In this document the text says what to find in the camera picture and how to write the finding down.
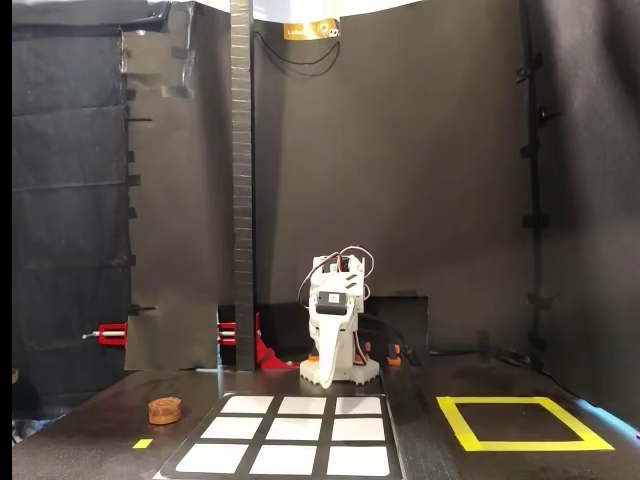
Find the white gripper with motor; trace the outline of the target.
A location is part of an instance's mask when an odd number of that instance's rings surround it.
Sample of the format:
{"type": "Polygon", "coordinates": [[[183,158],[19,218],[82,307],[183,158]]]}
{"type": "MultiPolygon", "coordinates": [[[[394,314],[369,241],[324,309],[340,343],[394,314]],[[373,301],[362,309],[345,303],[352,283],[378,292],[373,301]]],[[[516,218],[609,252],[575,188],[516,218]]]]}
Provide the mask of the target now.
{"type": "Polygon", "coordinates": [[[340,331],[347,328],[355,313],[354,297],[346,292],[317,288],[310,297],[309,334],[313,350],[319,352],[318,380],[323,389],[334,379],[345,379],[340,331]]]}

